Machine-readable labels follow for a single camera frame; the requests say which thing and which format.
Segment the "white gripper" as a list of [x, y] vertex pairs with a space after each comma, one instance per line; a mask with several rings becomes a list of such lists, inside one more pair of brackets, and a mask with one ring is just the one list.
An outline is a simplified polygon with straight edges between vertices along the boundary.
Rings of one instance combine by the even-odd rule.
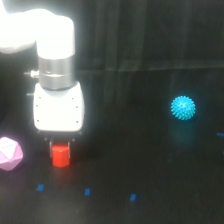
[[[37, 131], [45, 138], [72, 138], [83, 127], [85, 103], [81, 84], [62, 91], [45, 90], [37, 83], [33, 96], [33, 120]], [[71, 145], [68, 141], [68, 156], [71, 158]], [[53, 140], [49, 142], [52, 157]]]

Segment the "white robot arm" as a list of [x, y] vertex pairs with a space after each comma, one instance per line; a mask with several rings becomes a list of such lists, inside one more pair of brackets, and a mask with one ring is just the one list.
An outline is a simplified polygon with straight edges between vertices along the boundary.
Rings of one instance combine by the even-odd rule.
[[45, 9], [9, 14], [0, 11], [0, 52], [11, 54], [31, 46], [37, 49], [38, 80], [33, 92], [33, 121], [49, 135], [51, 147], [69, 147], [83, 127], [85, 105], [75, 78], [73, 21]]

